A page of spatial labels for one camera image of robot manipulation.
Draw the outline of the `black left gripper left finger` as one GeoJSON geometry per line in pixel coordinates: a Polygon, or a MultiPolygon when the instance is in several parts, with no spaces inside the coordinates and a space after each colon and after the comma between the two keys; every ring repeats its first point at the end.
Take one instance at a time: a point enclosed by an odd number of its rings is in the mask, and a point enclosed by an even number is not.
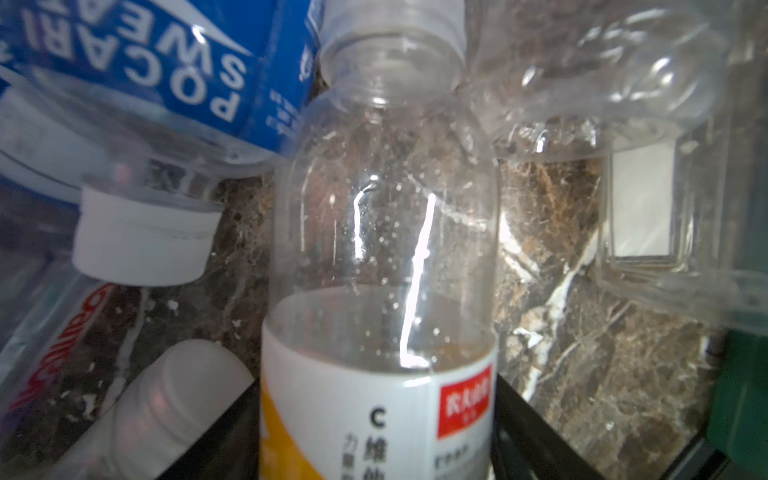
{"type": "Polygon", "coordinates": [[[158,479],[257,479],[259,402],[254,382],[158,479]]]}

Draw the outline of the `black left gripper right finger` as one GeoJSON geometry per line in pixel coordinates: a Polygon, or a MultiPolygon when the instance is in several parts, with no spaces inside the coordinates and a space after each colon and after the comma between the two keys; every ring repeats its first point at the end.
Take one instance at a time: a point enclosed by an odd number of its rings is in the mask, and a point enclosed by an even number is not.
{"type": "Polygon", "coordinates": [[[501,376],[490,458],[497,479],[603,478],[501,376]]]}

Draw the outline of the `yellow white label bottle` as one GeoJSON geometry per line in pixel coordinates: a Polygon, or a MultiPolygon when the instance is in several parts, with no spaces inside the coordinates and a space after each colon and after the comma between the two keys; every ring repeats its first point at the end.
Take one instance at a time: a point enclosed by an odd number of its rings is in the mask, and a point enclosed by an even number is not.
{"type": "Polygon", "coordinates": [[[330,1],[275,173],[262,479],[484,479],[499,169],[461,1],[330,1]]]}

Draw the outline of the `Pocari bottle with cap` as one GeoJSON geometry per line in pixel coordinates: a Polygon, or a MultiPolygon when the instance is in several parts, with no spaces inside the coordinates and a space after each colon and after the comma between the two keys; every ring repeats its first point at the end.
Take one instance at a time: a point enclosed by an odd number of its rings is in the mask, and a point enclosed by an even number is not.
{"type": "Polygon", "coordinates": [[[122,285],[166,287],[199,279],[223,213],[214,203],[143,188],[112,193],[98,181],[75,187],[23,167],[3,167],[1,180],[77,206],[74,267],[122,285]]]}

